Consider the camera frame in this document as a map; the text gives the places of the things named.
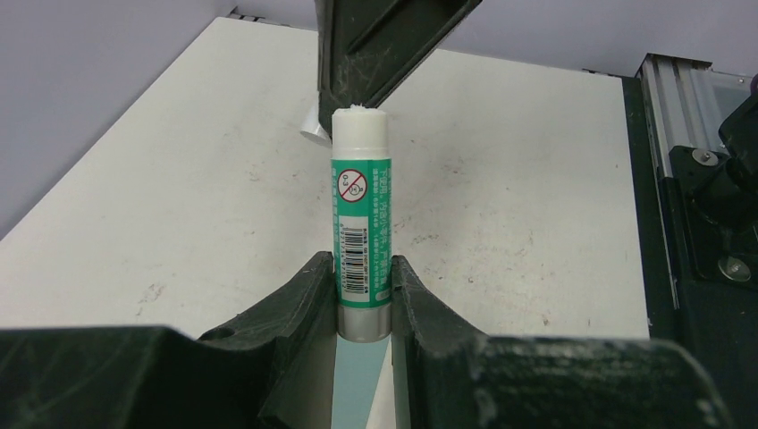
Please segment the teal envelope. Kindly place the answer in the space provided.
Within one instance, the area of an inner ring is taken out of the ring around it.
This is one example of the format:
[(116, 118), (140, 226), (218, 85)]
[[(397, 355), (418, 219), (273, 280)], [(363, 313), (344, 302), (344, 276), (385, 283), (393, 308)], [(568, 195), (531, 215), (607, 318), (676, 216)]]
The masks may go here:
[(337, 339), (332, 428), (395, 428), (392, 339)]

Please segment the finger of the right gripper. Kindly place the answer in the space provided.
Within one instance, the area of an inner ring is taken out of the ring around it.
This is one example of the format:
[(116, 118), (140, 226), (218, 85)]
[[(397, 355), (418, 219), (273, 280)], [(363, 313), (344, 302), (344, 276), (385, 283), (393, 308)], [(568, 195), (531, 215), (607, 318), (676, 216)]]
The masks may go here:
[(480, 0), (318, 0), (318, 122), (341, 108), (377, 108)]

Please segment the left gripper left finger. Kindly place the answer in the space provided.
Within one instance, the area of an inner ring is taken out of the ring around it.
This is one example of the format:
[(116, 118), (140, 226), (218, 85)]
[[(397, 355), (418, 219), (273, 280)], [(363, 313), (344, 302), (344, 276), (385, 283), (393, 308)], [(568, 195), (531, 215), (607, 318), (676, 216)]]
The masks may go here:
[(327, 428), (333, 256), (197, 339), (166, 326), (1, 333), (4, 428)]

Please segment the white glue stick cap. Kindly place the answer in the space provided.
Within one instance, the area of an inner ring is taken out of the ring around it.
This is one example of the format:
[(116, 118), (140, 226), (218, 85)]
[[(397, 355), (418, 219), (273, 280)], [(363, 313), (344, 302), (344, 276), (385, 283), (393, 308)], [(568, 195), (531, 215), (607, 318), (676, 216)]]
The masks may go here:
[(308, 110), (299, 133), (304, 139), (320, 147), (332, 147), (331, 137), (319, 121), (319, 106), (317, 102), (312, 104)]

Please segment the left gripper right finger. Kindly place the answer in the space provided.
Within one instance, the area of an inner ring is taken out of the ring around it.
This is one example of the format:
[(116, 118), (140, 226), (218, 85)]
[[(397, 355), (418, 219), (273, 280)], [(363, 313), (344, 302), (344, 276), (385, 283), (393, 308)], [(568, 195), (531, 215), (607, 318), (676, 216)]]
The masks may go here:
[(399, 428), (730, 428), (713, 380), (669, 341), (488, 335), (392, 259)]

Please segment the green glue stick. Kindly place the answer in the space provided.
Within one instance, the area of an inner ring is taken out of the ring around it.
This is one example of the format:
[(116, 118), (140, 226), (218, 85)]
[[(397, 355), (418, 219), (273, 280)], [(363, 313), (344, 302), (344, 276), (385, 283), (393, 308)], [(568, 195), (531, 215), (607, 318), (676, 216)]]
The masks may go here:
[(372, 343), (391, 326), (392, 160), (384, 111), (333, 114), (331, 184), (338, 333)]

